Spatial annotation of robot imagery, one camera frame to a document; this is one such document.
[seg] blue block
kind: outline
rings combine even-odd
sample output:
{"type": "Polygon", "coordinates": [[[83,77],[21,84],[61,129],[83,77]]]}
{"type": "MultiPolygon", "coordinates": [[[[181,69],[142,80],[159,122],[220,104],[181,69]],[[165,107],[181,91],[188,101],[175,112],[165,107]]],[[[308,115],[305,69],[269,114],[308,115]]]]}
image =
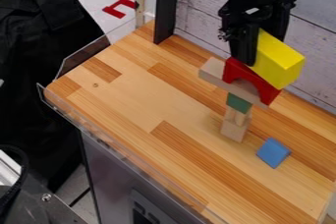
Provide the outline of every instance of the blue block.
{"type": "Polygon", "coordinates": [[[276,139],[269,138],[256,155],[272,168],[277,168],[291,154],[286,146],[276,139]]]}

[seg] screw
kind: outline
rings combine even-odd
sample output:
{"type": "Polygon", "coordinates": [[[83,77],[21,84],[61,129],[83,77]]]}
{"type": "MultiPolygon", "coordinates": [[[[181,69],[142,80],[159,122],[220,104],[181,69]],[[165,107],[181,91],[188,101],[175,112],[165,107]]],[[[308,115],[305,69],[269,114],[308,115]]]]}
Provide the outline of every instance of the screw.
{"type": "Polygon", "coordinates": [[[50,194],[44,194],[41,199],[44,202],[48,202],[51,199],[51,195],[50,194]]]}

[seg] wooden tabletop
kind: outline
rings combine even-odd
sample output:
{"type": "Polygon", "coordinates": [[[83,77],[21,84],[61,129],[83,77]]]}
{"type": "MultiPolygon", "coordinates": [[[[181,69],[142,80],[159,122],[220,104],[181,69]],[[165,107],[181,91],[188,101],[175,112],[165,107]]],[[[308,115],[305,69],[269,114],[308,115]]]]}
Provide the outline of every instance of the wooden tabletop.
{"type": "Polygon", "coordinates": [[[45,96],[213,223],[321,220],[336,179],[336,118],[283,91],[253,109],[243,143],[228,140],[227,93],[197,77],[213,55],[175,35],[154,45],[152,31],[126,36],[45,96]],[[269,137],[292,150],[275,170],[255,155],[269,137]]]}

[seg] stacked blocks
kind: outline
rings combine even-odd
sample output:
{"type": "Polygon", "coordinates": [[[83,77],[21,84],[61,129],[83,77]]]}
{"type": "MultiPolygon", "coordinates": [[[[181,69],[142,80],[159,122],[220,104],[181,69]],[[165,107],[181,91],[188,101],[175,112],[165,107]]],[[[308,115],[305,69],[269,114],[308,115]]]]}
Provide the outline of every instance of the stacked blocks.
{"type": "Polygon", "coordinates": [[[229,91],[221,134],[241,142],[252,119],[252,105],[267,108],[282,88],[296,80],[304,62],[304,56],[262,29],[254,66],[233,57],[226,63],[210,58],[198,74],[229,91]]]}
{"type": "Polygon", "coordinates": [[[269,138],[266,143],[257,152],[257,156],[272,168],[277,168],[291,151],[281,142],[269,138]]]}
{"type": "Polygon", "coordinates": [[[250,70],[245,64],[230,57],[225,64],[223,81],[230,84],[236,79],[244,79],[254,84],[259,92],[261,102],[267,105],[271,104],[281,92],[250,70]]]}

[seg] yellow block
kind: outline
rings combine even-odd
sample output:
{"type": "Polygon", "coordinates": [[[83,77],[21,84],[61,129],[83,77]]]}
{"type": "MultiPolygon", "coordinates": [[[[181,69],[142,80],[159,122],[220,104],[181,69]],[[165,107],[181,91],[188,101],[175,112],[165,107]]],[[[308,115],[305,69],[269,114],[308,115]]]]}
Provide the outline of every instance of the yellow block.
{"type": "Polygon", "coordinates": [[[249,68],[281,89],[299,77],[304,63],[302,54],[261,29],[255,64],[249,68]]]}

